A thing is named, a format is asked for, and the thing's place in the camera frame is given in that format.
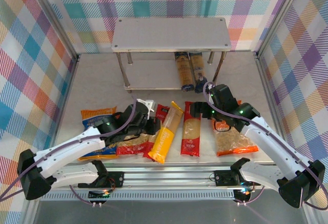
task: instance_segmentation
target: white floor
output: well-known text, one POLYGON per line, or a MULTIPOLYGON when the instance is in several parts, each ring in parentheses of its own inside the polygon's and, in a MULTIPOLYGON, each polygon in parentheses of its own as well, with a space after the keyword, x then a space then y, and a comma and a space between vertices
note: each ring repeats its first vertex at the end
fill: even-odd
MULTIPOLYGON (((204 54, 204 61, 209 54, 204 54)), ((134 53, 134 61, 138 59, 174 58, 173 53, 134 53)), ((127 63, 125 54, 122 61, 127 63)), ((226 84, 233 95, 243 102, 253 105, 267 123, 274 128, 263 86, 255 64, 252 52, 228 52, 219 72, 218 84, 226 84)), ((202 94, 194 92, 183 93, 178 90, 139 90, 133 91, 137 98, 153 99, 158 104, 169 105, 175 101, 184 109, 185 101, 203 101, 202 94)), ((60 144, 83 131, 80 110, 102 109, 117 106, 117 111, 123 111, 132 103, 131 95, 123 88, 123 79, 115 54, 85 54, 82 55, 77 67, 73 87, 68 99, 63 122, 61 124, 56 144, 60 144)), ((257 162, 271 162, 272 160, 263 152, 240 154, 234 156, 216 156, 214 135, 209 121, 202 120, 200 157, 181 156, 181 131, 177 131, 167 156, 167 162, 235 162, 241 157, 247 157, 257 162)), ((150 162, 141 155, 121 156, 110 160, 114 163, 150 162)))

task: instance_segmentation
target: food package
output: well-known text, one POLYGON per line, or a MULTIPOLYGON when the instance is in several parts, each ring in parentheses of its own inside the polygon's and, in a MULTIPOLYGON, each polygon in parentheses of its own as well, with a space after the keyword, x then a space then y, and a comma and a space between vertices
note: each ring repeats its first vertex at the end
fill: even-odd
POLYGON ((175 52, 175 61, 177 64, 181 90, 188 92, 194 90, 194 82, 191 75, 191 67, 189 64, 189 57, 187 52, 175 52))
POLYGON ((186 102, 184 109, 181 155, 199 156, 200 141, 200 115, 192 117, 190 115, 190 105, 192 102, 186 102))
POLYGON ((140 137, 133 139, 135 136, 126 136, 125 141, 121 141, 117 143, 116 154, 117 155, 134 155, 143 153, 146 146, 147 141, 149 139, 149 134, 140 134, 140 137))
MULTIPOLYGON (((101 110, 81 110, 82 115, 82 123, 87 130, 89 127, 93 126, 93 124, 99 120, 104 119, 105 117, 116 112, 116 107, 101 109, 101 110)), ((88 153, 78 160, 94 160, 94 159, 110 159, 116 158, 116 144, 107 146, 101 150, 93 151, 88 153)))
POLYGON ((195 92, 201 93, 203 92, 203 86, 207 82, 207 79, 205 77, 206 74, 204 69, 203 55, 201 52, 190 52, 189 57, 196 81, 195 92))
MULTIPOLYGON (((160 105, 160 104, 157 105, 155 117, 160 120, 160 123, 161 124, 163 124, 163 122, 164 122, 164 120, 166 118, 166 115, 168 114, 169 109, 170 109, 170 107, 168 107, 168 106, 163 106, 163 105, 160 105)), ((155 144, 156 137, 158 136, 158 132, 159 131, 157 131, 155 135, 150 135, 149 136, 149 139, 146 142, 146 146, 145 146, 145 149, 143 151, 143 157, 152 159, 148 155, 148 153, 152 150, 152 148, 153 148, 153 146, 155 144)))
POLYGON ((229 127, 225 121, 212 120, 217 156, 256 152, 258 148, 246 136, 235 128, 229 127))
POLYGON ((183 110, 174 102, 171 102, 169 112, 159 130, 155 144, 148 155, 157 162, 163 164, 169 152, 175 132, 179 126, 183 110))

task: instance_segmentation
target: blue pasta package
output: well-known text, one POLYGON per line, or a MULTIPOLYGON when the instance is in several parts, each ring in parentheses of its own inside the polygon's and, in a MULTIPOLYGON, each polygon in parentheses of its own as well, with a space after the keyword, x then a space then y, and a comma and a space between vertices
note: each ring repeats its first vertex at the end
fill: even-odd
MULTIPOLYGON (((87 130, 89 127, 93 126, 95 122, 102 120, 105 117, 114 114, 115 112, 116 107, 100 110, 81 110, 84 129, 87 130)), ((117 157, 116 150, 117 144, 113 144, 102 148, 101 150, 90 152, 80 157, 78 160, 113 159, 117 157)))

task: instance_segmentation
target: checkered wall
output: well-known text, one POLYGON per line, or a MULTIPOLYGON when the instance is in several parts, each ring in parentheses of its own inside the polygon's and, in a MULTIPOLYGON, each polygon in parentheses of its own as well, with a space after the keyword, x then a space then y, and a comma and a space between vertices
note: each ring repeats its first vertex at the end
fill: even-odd
POLYGON ((282 0, 49 0, 75 49, 110 52, 118 17, 225 17, 232 50, 256 50, 282 0))
MULTIPOLYGON (((17 177, 21 151, 49 146, 71 68, 36 0, 0 0, 0 193, 17 177)), ((19 194, 1 202, 0 224, 18 223, 23 201, 19 194)))
POLYGON ((328 0, 294 0, 264 58, 288 143, 328 168, 328 0))

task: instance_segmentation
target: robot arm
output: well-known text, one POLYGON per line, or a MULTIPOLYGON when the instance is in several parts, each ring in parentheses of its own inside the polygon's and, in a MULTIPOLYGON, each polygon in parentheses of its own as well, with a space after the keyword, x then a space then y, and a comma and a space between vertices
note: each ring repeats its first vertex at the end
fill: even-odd
POLYGON ((212 87, 209 89, 209 94, 210 103, 223 112, 213 110, 208 103, 196 102, 191 106, 190 113, 195 117, 199 117, 202 113, 203 118, 224 120, 230 127, 234 127, 255 142, 276 164, 274 167, 266 167, 243 158, 231 166, 231 170, 236 175, 246 181, 257 182, 278 191, 281 197, 295 208, 300 208, 304 201, 319 190, 315 178, 300 162, 302 161, 322 181, 325 167, 320 161, 311 162, 306 156, 297 153, 268 126, 254 107, 248 103, 239 105, 228 86, 212 87), (256 125, 260 125, 267 131, 263 131, 256 125), (299 160, 291 156, 286 148, 294 152, 295 158, 299 160))
POLYGON ((143 101, 138 99, 135 113, 129 124, 111 136, 106 136, 106 134, 117 130, 129 119, 132 113, 132 105, 128 106, 125 112, 104 118, 82 134, 58 146, 38 151, 35 154, 31 150, 23 151, 19 156, 18 175, 41 159, 37 167, 29 170, 20 179, 26 199, 39 198, 51 189, 60 186, 78 183, 94 183, 102 186, 107 178, 107 170, 101 161, 95 160, 92 163, 78 166, 66 165, 92 151, 123 141, 128 135, 137 137, 141 133, 154 135, 160 129, 160 121, 157 118, 150 117, 154 105, 153 100, 143 101))

